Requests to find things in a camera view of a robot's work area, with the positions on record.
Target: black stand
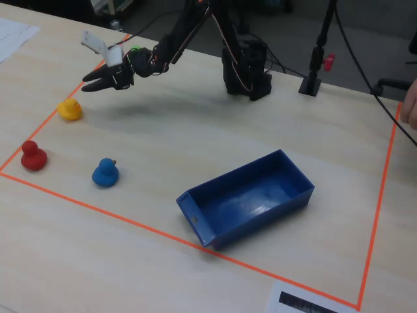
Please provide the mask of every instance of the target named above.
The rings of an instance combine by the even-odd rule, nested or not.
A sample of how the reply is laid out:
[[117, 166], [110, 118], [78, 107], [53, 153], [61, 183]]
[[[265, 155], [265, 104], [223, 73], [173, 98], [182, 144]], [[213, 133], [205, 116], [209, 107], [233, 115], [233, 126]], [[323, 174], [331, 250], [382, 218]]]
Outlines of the black stand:
[[412, 82], [406, 82], [405, 80], [389, 80], [388, 78], [381, 78], [376, 85], [372, 87], [371, 95], [382, 96], [384, 87], [391, 87], [400, 90], [407, 91], [410, 89]]
[[320, 70], [321, 65], [323, 63], [323, 47], [327, 41], [328, 29], [330, 27], [330, 23], [332, 22], [337, 1], [338, 0], [330, 0], [328, 4], [326, 16], [324, 17], [323, 26], [321, 27], [320, 35], [317, 38], [317, 47], [313, 49], [313, 53], [311, 54], [310, 73], [308, 74], [308, 77], [305, 77], [302, 80], [300, 89], [298, 90], [298, 92], [302, 93], [303, 95], [315, 97], [320, 88], [321, 80], [317, 78], [317, 72]]

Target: paper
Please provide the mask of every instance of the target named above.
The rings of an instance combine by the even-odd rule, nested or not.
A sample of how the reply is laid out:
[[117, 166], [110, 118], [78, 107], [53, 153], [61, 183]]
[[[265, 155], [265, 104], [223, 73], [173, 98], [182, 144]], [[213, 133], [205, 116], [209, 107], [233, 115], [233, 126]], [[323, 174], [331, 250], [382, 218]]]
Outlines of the paper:
[[357, 313], [353, 308], [277, 280], [266, 313]]
[[0, 63], [40, 30], [37, 26], [0, 18]]

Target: red object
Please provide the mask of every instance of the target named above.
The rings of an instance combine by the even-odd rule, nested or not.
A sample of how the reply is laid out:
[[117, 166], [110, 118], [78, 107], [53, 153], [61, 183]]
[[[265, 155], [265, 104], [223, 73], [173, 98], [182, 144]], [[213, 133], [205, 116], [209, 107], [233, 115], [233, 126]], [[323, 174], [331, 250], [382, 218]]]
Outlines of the red object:
[[332, 54], [329, 54], [328, 57], [323, 60], [324, 70], [326, 70], [327, 72], [329, 72], [332, 69], [334, 57], [335, 55], [334, 53], [332, 53]]
[[46, 152], [38, 148], [36, 142], [28, 140], [22, 145], [23, 156], [20, 159], [23, 167], [31, 171], [41, 170], [47, 161]]

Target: blue bin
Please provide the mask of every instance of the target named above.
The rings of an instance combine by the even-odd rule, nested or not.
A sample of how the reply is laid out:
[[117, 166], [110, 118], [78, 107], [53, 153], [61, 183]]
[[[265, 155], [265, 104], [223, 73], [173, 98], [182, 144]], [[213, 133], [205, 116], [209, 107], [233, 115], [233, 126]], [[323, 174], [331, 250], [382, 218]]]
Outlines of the blue bin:
[[305, 207], [313, 190], [278, 150], [189, 189], [177, 203], [201, 244], [219, 249]]

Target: black device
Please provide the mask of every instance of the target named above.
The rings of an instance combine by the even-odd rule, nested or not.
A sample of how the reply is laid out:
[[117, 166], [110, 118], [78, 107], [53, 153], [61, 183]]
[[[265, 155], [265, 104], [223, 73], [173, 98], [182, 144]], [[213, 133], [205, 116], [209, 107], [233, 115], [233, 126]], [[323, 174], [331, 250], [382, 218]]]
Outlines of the black device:
[[134, 74], [141, 77], [159, 75], [175, 64], [207, 18], [213, 17], [223, 37], [223, 79], [227, 92], [247, 95], [252, 101], [271, 92], [270, 74], [264, 72], [267, 46], [260, 40], [249, 40], [240, 46], [223, 0], [186, 0], [184, 9], [170, 34], [153, 48], [130, 50], [123, 64], [104, 65], [86, 75], [84, 82], [96, 80], [81, 90], [99, 91], [113, 87], [127, 89], [134, 84]]
[[[409, 52], [412, 54], [417, 54], [417, 32], [412, 38], [409, 45]], [[416, 61], [406, 62], [406, 64], [416, 65]], [[390, 78], [381, 78], [378, 80], [377, 84], [372, 87], [371, 94], [376, 96], [382, 96], [384, 92], [384, 86], [396, 88], [404, 91], [408, 91], [412, 85], [412, 82], [406, 80], [393, 80]]]
[[323, 26], [321, 27], [321, 32], [317, 38], [317, 46], [314, 47], [313, 52], [311, 53], [310, 61], [310, 72], [307, 77], [302, 80], [299, 93], [304, 95], [309, 95], [315, 97], [319, 91], [321, 79], [317, 78], [317, 72], [320, 70], [321, 65], [323, 64], [324, 57], [324, 45], [327, 42], [327, 33], [330, 28], [330, 23], [332, 23], [332, 18], [334, 11], [337, 6], [337, 0], [330, 0], [327, 6], [326, 16], [324, 17]]

